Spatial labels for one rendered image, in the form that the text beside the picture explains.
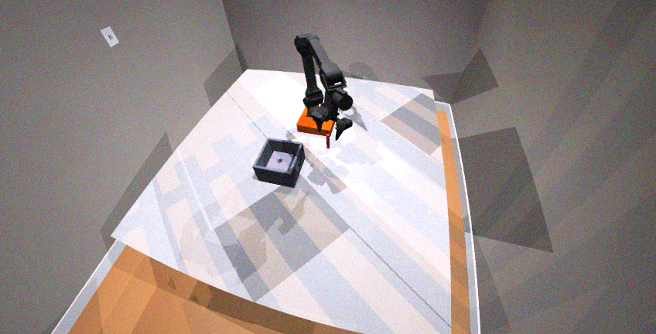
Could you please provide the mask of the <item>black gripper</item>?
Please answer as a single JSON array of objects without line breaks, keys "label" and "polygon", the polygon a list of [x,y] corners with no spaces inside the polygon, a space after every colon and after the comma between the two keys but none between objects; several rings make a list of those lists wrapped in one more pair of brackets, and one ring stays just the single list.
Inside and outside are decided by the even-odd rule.
[{"label": "black gripper", "polygon": [[[343,131],[347,130],[348,128],[353,127],[353,121],[352,121],[351,119],[349,119],[349,118],[346,118],[346,117],[344,117],[344,118],[338,118],[337,116],[340,115],[340,113],[338,112],[338,107],[335,106],[334,104],[331,104],[331,103],[328,103],[328,102],[325,102],[325,101],[324,101],[324,102],[323,102],[323,105],[326,106],[326,107],[327,107],[327,106],[331,106],[331,108],[332,108],[333,117],[332,117],[330,120],[336,122],[336,127],[335,127],[335,129],[337,130],[337,132],[336,132],[335,140],[337,141],[338,138],[339,138],[339,137],[341,136],[341,134],[343,133]],[[316,107],[312,107],[312,108],[309,109],[309,111],[308,111],[308,115],[310,115],[311,118],[313,118],[312,115],[311,115],[311,113],[312,113],[315,109],[317,109],[317,108],[318,108],[318,106],[316,106]],[[323,124],[319,124],[318,122],[316,122],[316,126],[317,126],[317,129],[318,129],[318,132],[321,132],[322,125],[323,125]]]}]

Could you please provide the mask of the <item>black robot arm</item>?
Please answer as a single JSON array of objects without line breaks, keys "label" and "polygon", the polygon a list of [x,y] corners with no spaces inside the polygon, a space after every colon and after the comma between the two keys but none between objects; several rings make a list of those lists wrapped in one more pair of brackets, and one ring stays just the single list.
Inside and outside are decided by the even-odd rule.
[{"label": "black robot arm", "polygon": [[[312,107],[318,106],[311,115],[313,120],[322,124],[328,122],[333,117],[331,106],[324,106],[325,102],[334,104],[343,111],[350,110],[354,104],[353,98],[348,94],[346,81],[340,68],[332,62],[321,46],[319,37],[311,33],[296,36],[294,39],[296,50],[302,55],[302,64],[305,71],[307,89],[302,102],[308,111]],[[322,90],[317,87],[315,67],[313,57],[319,67],[319,79],[325,88],[325,96]],[[341,82],[340,84],[337,84]],[[335,85],[337,84],[337,85]],[[320,107],[319,107],[320,105]]]}]

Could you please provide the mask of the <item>white square plate with hole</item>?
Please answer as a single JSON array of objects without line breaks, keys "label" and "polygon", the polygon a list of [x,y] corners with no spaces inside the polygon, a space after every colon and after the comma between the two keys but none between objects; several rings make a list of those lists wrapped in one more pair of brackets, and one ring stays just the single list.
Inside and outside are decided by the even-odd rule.
[{"label": "white square plate with hole", "polygon": [[267,167],[270,169],[277,169],[277,170],[289,172],[293,159],[294,159],[293,154],[273,151],[272,156],[268,161]]}]

